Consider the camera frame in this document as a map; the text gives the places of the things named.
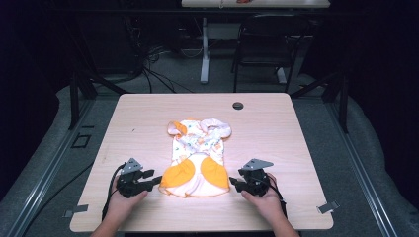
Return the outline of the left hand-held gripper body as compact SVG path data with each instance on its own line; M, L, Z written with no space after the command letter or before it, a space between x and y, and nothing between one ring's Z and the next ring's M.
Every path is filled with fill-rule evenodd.
M145 183L147 179L141 178L142 172L143 166L134 158L130 158L124 164L117 181L117 189L121 195L126 198L131 198L143 191L152 191L153 187Z

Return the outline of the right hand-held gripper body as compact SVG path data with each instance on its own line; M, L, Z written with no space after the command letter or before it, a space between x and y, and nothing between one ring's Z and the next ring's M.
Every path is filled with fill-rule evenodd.
M246 192L252 196L262 197L270 186L269 177L264 171L265 168L273 166L272 162L253 158L243 165L243 170L247 171L247 174L241 176L247 184Z

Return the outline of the white and orange baby romper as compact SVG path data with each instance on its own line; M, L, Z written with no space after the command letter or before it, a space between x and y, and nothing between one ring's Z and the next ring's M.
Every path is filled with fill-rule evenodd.
M224 167L224 139L232 129L216 118L171 121L171 165L162 175L159 191L178 198L212 198L229 192Z

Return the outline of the person's left hand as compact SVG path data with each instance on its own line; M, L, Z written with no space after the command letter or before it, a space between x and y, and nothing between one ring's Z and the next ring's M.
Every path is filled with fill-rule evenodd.
M147 195L148 191L143 191L133 197L124 197L117 189L117 182L114 182L108 211L105 215L105 221L118 224L124 223L131 215L134 208L138 206Z

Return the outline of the person's right hand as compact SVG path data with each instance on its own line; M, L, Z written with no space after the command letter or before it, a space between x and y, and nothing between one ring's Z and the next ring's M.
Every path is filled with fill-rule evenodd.
M262 197L252 196L246 191L242 191L241 195L255 205L260 215L273 225L285 219L285 216L281 207L280 197L276 193L278 189L276 178L270 173L268 173L268 177L271 186Z

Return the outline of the black metal stand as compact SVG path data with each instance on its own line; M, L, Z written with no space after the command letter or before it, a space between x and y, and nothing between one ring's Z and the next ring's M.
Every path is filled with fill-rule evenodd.
M73 129L80 120L79 93L82 93L87 100L95 100L98 92L94 83L99 83L118 95L127 94L127 91L106 80L97 72L87 43L76 23L63 21L63 28L67 39L66 53L73 69L70 79L71 122L69 126Z
M326 88L321 95L321 100L324 103L334 103L336 98L339 98L338 123L345 133L348 133L347 127L347 111L349 101L349 80L347 75L343 72L334 72L330 75L316 80L307 86L291 93L293 99L299 98L315 88L326 85Z

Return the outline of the white table leg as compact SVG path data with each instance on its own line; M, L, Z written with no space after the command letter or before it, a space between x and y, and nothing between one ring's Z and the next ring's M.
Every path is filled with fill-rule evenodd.
M208 23L207 23L206 18L203 18L202 40L203 40L203 59L202 59L202 69L201 69L201 82L203 84L207 84L207 82L209 81L210 57L209 57Z

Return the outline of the black chair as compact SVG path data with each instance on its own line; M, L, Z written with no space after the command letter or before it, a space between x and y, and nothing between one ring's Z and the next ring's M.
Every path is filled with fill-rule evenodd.
M257 14L239 27L231 72L233 91L237 91L238 69L242 67L287 68L288 91L301 40L310 28L306 17L298 15Z

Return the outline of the light wooden background table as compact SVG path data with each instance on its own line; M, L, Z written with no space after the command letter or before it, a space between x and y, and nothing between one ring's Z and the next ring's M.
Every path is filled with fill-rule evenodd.
M326 9L329 0L253 0L238 4L236 0L182 0L183 7L190 8L318 8Z

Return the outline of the aluminium floor rail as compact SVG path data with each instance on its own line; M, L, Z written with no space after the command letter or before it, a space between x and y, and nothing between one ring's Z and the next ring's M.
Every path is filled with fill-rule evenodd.
M39 148L0 202L0 237L74 237L65 210L79 205L97 154L104 118L100 103L82 104L80 121L68 127L60 110Z
M368 203L371 213L374 216L382 237L399 237L394 225L389 219L380 197L377 194L368 172L365 169L350 134L346 133L340 125L337 109L333 104L326 104L325 108L328 111L334 126L338 130L341 139L343 140L344 146L349 154L349 160L354 175Z

